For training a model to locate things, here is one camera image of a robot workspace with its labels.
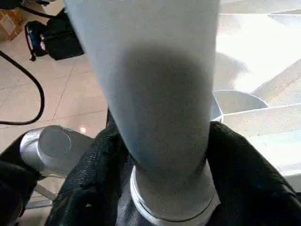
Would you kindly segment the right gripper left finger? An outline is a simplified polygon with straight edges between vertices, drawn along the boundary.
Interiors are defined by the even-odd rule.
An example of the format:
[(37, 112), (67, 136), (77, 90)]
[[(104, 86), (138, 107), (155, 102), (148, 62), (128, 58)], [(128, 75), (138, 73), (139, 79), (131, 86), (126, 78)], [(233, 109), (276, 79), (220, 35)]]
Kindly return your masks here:
[(129, 179), (133, 161), (110, 112), (63, 183), (47, 226), (135, 226)]

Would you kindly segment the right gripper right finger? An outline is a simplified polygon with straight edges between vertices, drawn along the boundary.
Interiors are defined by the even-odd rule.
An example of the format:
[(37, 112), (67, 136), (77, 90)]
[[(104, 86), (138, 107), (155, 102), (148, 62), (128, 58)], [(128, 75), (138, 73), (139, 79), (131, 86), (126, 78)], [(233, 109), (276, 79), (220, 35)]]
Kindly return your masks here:
[(297, 193), (242, 135), (211, 122), (206, 156), (221, 202), (209, 226), (301, 224)]

